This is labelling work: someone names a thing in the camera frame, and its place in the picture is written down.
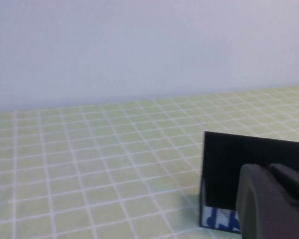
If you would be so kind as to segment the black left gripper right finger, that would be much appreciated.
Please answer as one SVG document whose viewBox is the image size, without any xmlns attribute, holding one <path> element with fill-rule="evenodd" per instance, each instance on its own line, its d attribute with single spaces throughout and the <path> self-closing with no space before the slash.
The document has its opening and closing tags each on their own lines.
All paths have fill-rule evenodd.
<svg viewBox="0 0 299 239">
<path fill-rule="evenodd" d="M 278 163 L 270 164 L 269 171 L 288 194 L 290 204 L 299 206 L 299 172 Z"/>
</svg>

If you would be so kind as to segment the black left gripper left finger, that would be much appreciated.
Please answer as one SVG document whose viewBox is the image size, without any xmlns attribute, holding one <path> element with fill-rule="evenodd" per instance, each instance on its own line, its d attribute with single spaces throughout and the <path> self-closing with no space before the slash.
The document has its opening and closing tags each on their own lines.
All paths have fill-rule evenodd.
<svg viewBox="0 0 299 239">
<path fill-rule="evenodd" d="M 240 171 L 236 211 L 244 239 L 299 239 L 299 206 L 269 171 L 245 164 Z"/>
</svg>

